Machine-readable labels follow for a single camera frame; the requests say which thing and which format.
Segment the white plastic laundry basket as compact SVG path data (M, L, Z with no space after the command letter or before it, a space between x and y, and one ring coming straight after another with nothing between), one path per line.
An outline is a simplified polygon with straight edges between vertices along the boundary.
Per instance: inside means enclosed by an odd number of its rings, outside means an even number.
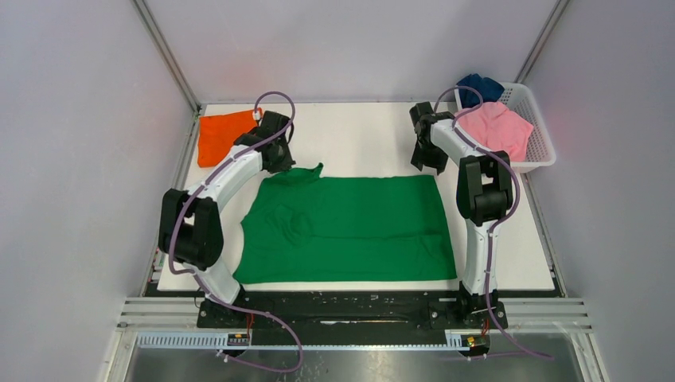
M508 109L515 111L534 126L527 146L526 160L511 162L511 167L518 173L528 173L541 167L551 166L556 161L556 153L532 92L523 84L499 83L505 91L497 102L503 103ZM462 108L458 89L454 90L454 96L458 111L469 109Z

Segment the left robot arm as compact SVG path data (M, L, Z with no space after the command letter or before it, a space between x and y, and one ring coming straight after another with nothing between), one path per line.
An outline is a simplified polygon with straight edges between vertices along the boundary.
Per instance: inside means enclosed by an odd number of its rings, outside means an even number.
M162 198L158 248L174 275L192 277L205 297L217 303L217 317L229 327L244 322L243 290L221 258L224 207L254 176L278 173L294 165L288 138L294 118L256 111L256 125L238 137L216 167L188 189L169 189Z

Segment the green t-shirt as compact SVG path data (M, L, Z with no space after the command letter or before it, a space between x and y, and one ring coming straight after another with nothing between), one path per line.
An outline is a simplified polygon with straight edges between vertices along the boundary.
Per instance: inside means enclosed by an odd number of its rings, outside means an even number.
M243 284L455 279L435 179L326 177L322 166L264 179L241 221Z

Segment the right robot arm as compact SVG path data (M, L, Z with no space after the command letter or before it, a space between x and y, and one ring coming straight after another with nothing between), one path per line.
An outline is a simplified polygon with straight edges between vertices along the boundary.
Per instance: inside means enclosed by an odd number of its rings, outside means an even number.
M467 230L466 266L451 311L461 324L475 328L497 308L492 274L500 223L518 199L505 151L492 151L471 138L449 111L428 102L409 111L416 144L411 164L442 173L448 162L458 167L456 205Z

